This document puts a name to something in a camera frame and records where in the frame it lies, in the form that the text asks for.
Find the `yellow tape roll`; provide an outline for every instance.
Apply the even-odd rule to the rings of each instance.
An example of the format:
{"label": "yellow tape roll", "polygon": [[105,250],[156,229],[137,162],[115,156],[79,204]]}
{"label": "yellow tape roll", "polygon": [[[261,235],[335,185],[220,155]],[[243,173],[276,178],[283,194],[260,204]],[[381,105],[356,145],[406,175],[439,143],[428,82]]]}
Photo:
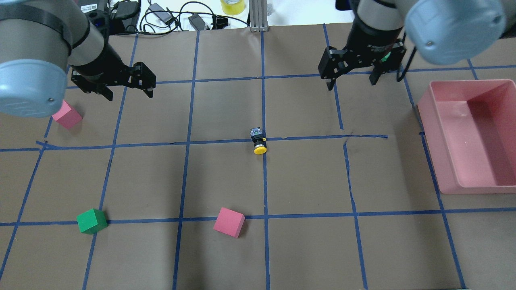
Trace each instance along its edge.
{"label": "yellow tape roll", "polygon": [[222,11],[227,15],[237,15],[242,13],[246,4],[244,0],[220,0]]}

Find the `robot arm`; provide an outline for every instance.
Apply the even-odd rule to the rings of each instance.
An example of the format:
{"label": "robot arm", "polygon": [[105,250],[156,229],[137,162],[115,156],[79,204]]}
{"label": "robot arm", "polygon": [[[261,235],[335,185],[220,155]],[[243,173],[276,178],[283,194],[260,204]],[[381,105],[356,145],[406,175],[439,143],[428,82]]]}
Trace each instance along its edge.
{"label": "robot arm", "polygon": [[0,111],[46,117],[61,108],[69,64],[85,93],[112,100],[107,86],[152,97],[156,76],[142,62],[125,65],[72,0],[0,0]]}
{"label": "robot arm", "polygon": [[514,0],[360,0],[353,10],[346,46],[327,47],[318,66],[329,90],[355,68],[374,66],[372,85],[397,70],[406,52],[398,39],[404,24],[426,61],[449,65],[481,53],[516,22]]}

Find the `yellow cap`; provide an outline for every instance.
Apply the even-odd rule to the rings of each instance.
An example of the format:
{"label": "yellow cap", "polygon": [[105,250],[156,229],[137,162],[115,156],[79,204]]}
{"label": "yellow cap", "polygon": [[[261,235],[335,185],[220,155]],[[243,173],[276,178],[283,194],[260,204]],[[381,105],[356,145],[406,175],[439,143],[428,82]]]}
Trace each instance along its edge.
{"label": "yellow cap", "polygon": [[254,148],[254,153],[256,155],[261,155],[261,154],[263,154],[265,152],[267,152],[267,147],[259,146],[259,147]]}

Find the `cube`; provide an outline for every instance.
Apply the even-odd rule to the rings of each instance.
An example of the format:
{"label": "cube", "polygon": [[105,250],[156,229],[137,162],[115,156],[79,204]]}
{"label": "cube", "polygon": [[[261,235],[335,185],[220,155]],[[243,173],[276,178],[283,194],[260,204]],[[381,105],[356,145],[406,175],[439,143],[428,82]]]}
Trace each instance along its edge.
{"label": "cube", "polygon": [[53,114],[52,118],[68,130],[83,119],[65,100],[63,100],[61,109]]}
{"label": "cube", "polygon": [[79,230],[83,234],[92,235],[101,229],[107,227],[106,216],[100,210],[90,209],[77,216]]}
{"label": "cube", "polygon": [[223,207],[220,209],[219,216],[217,217],[217,221],[215,221],[213,229],[234,238],[238,238],[245,219],[246,217],[243,214]]}

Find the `metal post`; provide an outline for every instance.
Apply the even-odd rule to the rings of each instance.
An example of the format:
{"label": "metal post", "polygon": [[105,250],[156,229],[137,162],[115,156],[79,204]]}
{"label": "metal post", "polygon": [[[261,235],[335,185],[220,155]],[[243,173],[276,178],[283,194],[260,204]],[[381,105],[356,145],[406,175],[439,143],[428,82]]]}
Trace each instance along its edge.
{"label": "metal post", "polygon": [[267,0],[249,0],[251,32],[269,31],[267,22]]}

